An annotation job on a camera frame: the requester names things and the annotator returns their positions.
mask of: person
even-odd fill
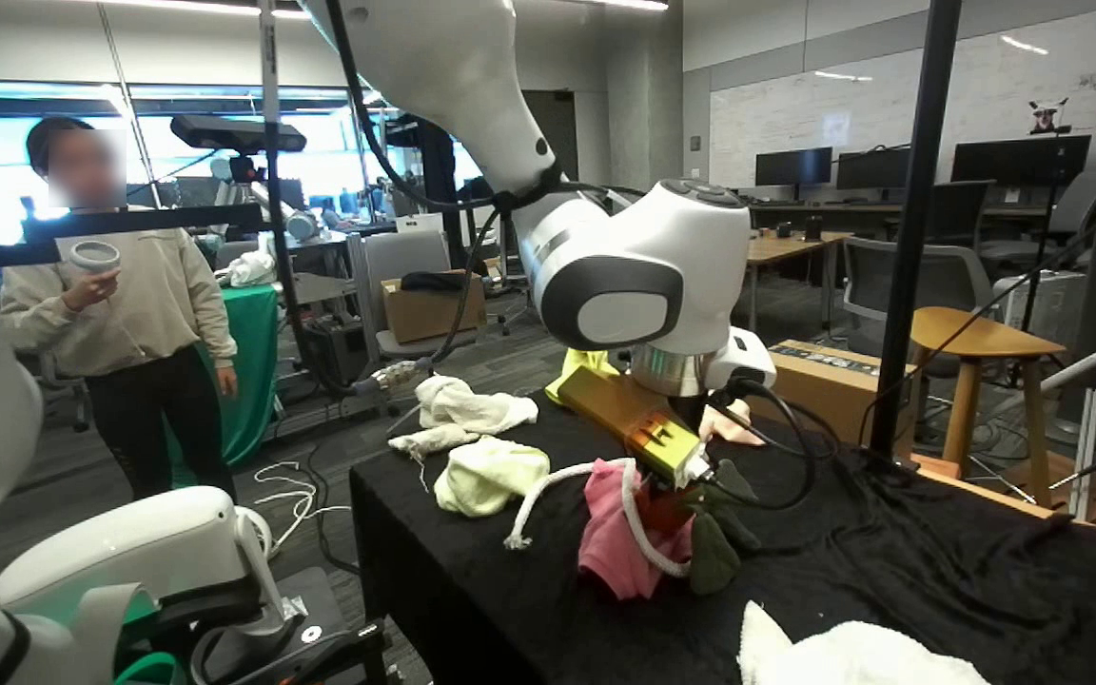
[[[27,133],[38,175],[49,122],[57,118]],[[118,263],[80,266],[80,240],[114,247]],[[11,346],[46,354],[61,377],[88,384],[91,422],[133,499],[171,487],[167,430],[190,472],[236,499],[217,403],[240,392],[236,343],[206,255],[183,228],[80,240],[57,240],[61,263],[4,270],[0,312]]]

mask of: white shirt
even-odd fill
[[[69,316],[61,293],[91,278],[69,259],[80,240],[122,251],[118,289]],[[57,240],[61,263],[4,270],[0,312],[15,350],[49,354],[65,377],[171,358],[198,339],[213,358],[236,354],[217,278],[183,228],[80,240]]]

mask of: wooden chair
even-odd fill
[[[1016,362],[1024,369],[1024,403],[1028,403],[1028,457],[1031,457],[1031,499],[1050,506],[1050,476],[1047,476],[1047,415],[1039,392],[1039,362],[1062,354],[1058,343],[1005,327],[997,320],[974,320],[963,308],[917,308],[913,312],[913,346],[921,350],[921,365],[932,354],[948,354],[959,362],[955,407],[944,434],[944,457],[955,464],[955,476],[967,472],[978,381],[986,362]]]

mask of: black table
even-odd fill
[[[552,468],[620,449],[548,407],[510,434],[552,453]],[[780,449],[738,453],[761,499],[803,483]],[[685,681],[727,685],[742,605],[761,601],[792,636],[841,620],[898,628],[989,681],[1096,681],[1096,533],[1035,521],[963,491],[818,457],[814,487],[788,510],[746,510],[761,540],[738,582],[693,597],[662,582],[655,601],[613,601],[575,571],[586,521],[582,480],[537,502],[529,552],[506,552],[514,510],[468,521],[434,510],[415,464],[377,457],[350,476],[369,617],[392,617],[434,681]]]

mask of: floor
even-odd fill
[[[818,263],[814,270],[788,270],[788,274],[765,274],[761,282],[761,339],[814,339],[822,335],[814,327],[818,320]],[[480,335],[472,346],[460,346],[441,373],[464,377],[476,392],[537,392],[556,377],[559,365],[559,343],[552,343],[537,320],[529,316],[521,297],[502,297],[491,301],[491,327]],[[1020,457],[1020,438],[1016,438],[1016,419],[997,407],[1012,407],[1016,392],[1008,384],[993,384],[986,392],[986,422],[978,430],[974,453],[986,460],[1016,460]],[[948,407],[948,381],[932,381],[932,441],[940,445],[940,422]],[[320,472],[327,483],[331,506],[346,506],[346,476],[362,460],[388,460],[396,457],[384,438],[403,430],[400,415],[358,415],[343,419],[335,426],[320,426],[297,438],[282,438],[263,445],[263,453],[240,468],[236,483],[244,491],[244,502],[255,506],[274,537],[285,533],[293,521],[289,499],[274,502],[270,495],[289,491],[289,480],[297,472]],[[122,502],[122,476],[110,464],[107,449],[99,445],[95,430],[76,430],[69,415],[53,415],[49,430],[42,434],[38,445],[38,464],[27,476],[27,483],[0,506],[0,567],[11,563],[23,548],[34,540],[84,521],[91,514],[103,514]],[[304,567],[327,567],[335,601],[346,617],[362,620],[362,586],[354,567],[354,540],[350,540],[350,514],[320,514],[293,529],[293,537],[278,548],[270,559],[274,575],[297,575]],[[396,624],[392,632],[392,651],[388,658],[396,662],[400,677],[407,685],[430,681],[426,666],[415,658],[407,639],[400,636]]]

